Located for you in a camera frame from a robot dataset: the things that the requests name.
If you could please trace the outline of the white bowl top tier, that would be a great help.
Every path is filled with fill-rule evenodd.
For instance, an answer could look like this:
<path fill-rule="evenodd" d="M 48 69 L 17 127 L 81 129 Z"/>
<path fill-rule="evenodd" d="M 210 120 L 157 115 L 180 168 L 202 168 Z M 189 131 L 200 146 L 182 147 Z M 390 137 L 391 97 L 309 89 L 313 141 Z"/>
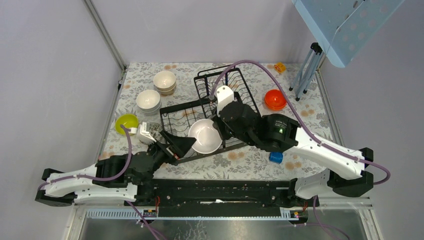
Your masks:
<path fill-rule="evenodd" d="M 188 137 L 195 138 L 196 142 L 192 149 L 199 154 L 211 154 L 219 149 L 222 139 L 211 119 L 200 119 L 192 124 L 188 131 Z"/>

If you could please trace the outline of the orange bowl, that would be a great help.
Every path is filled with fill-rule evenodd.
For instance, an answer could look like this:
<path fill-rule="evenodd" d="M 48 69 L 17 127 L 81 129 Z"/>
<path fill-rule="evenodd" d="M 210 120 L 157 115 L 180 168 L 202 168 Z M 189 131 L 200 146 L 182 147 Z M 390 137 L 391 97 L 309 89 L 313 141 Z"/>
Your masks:
<path fill-rule="evenodd" d="M 282 109 L 284 109 L 286 107 L 287 102 L 285 100 L 283 100 L 283 101 L 271 101 L 271 102 L 264 101 L 264 104 L 270 110 L 281 111 Z"/>
<path fill-rule="evenodd" d="M 279 89 L 272 89 L 272 90 L 269 90 L 265 94 L 264 101 L 267 101 L 267 102 L 282 102 L 282 101 L 286 101 L 286 99 Z"/>

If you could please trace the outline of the white ribbed bowl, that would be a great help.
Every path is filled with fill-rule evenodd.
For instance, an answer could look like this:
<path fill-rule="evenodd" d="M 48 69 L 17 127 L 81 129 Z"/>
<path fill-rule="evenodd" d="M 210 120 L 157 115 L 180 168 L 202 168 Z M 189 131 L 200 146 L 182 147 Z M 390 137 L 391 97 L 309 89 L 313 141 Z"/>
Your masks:
<path fill-rule="evenodd" d="M 162 107 L 162 103 L 159 102 L 155 107 L 152 107 L 149 109 L 139 107 L 138 109 L 140 110 L 142 114 L 150 116 L 150 115 L 158 114 L 161 107 Z"/>
<path fill-rule="evenodd" d="M 139 108 L 151 109 L 158 103 L 162 103 L 162 100 L 159 92 L 153 89 L 147 89 L 138 94 L 135 102 Z"/>

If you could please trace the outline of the lime green bowl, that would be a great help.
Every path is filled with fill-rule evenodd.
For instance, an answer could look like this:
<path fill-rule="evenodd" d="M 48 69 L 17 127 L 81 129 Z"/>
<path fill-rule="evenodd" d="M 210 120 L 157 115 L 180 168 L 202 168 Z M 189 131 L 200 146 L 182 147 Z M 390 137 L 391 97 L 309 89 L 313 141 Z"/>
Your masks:
<path fill-rule="evenodd" d="M 121 135 L 125 135 L 125 131 L 122 128 L 122 125 L 126 128 L 129 129 L 129 134 L 133 135 L 137 133 L 137 129 L 139 126 L 139 121 L 136 115 L 134 114 L 123 114 L 121 116 L 119 116 L 117 118 L 117 120 L 115 121 L 115 130 L 117 133 L 121 134 Z"/>

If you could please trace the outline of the beige bowl top tier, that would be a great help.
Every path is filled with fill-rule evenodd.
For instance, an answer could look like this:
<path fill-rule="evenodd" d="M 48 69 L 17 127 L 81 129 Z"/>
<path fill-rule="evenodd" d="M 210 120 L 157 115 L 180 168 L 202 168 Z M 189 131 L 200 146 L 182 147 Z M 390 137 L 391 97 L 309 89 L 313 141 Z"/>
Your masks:
<path fill-rule="evenodd" d="M 176 75 L 168 70 L 160 71 L 153 77 L 153 84 L 160 90 L 169 90 L 176 84 Z"/>

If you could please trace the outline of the cream floral bowl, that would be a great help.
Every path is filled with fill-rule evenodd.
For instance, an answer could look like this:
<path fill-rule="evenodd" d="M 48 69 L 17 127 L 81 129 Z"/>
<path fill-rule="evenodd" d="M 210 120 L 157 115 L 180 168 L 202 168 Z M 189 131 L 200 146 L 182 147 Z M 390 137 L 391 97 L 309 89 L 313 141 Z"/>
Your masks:
<path fill-rule="evenodd" d="M 175 90 L 176 90 L 177 85 L 174 84 L 173 86 L 169 87 L 169 88 L 158 88 L 156 87 L 156 90 L 164 96 L 168 96 L 168 95 L 172 95 Z"/>

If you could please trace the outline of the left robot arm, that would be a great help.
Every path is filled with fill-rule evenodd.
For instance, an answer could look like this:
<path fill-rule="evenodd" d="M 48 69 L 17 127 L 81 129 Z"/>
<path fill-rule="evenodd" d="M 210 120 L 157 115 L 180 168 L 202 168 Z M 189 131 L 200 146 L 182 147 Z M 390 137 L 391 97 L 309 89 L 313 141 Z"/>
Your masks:
<path fill-rule="evenodd" d="M 197 141 L 194 137 L 160 133 L 170 143 L 154 140 L 146 151 L 112 155 L 73 172 L 46 168 L 44 181 L 37 189 L 35 201 L 67 207 L 80 203 L 127 201 L 136 206 L 148 206 L 157 201 L 154 173 L 163 164 L 177 165 Z"/>

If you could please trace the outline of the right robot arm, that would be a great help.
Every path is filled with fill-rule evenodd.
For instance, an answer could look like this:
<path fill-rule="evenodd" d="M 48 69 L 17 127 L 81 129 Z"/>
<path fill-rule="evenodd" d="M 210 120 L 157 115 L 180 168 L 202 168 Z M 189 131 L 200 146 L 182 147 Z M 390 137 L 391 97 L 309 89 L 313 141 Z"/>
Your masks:
<path fill-rule="evenodd" d="M 299 155 L 325 167 L 320 173 L 290 181 L 286 198 L 293 206 L 327 192 L 357 198 L 374 187 L 373 174 L 361 162 L 362 151 L 312 138 L 306 127 L 285 115 L 262 116 L 249 105 L 231 100 L 218 102 L 214 121 L 223 137 L 234 137 L 270 153 Z"/>

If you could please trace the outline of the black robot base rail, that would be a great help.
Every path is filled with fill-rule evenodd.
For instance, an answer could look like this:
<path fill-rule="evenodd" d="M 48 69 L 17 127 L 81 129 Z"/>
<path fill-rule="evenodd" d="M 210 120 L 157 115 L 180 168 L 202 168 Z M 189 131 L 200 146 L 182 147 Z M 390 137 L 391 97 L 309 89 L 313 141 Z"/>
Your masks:
<path fill-rule="evenodd" d="M 132 205 L 152 207 L 159 217 L 257 218 L 320 202 L 297 197 L 293 181 L 153 179 L 137 188 Z"/>

